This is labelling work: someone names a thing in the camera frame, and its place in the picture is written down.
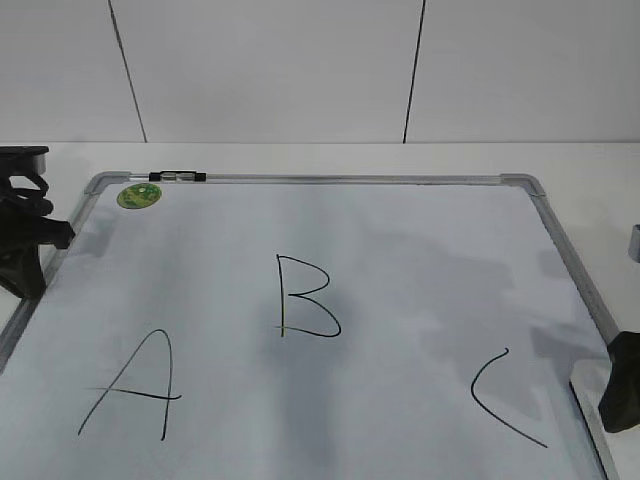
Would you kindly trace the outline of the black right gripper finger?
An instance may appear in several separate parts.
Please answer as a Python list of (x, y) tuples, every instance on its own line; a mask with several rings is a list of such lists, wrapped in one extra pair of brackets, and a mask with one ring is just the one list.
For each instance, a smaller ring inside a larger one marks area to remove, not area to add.
[(611, 372), (598, 411), (604, 430), (618, 433), (639, 425), (639, 334), (620, 332), (607, 351)]

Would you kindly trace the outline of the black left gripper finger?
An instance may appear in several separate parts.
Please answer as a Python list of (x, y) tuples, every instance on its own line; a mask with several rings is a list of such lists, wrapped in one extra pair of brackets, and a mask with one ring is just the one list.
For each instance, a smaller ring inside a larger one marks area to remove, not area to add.
[(1, 247), (1, 286), (21, 299), (39, 298), (44, 293), (46, 283), (36, 244)]

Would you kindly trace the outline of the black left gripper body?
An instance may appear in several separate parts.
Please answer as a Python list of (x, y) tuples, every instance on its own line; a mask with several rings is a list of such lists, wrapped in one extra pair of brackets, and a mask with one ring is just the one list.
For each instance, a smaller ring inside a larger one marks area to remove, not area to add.
[(1, 165), (1, 251), (52, 245), (67, 249), (75, 232), (67, 221), (49, 218), (53, 203), (39, 164)]

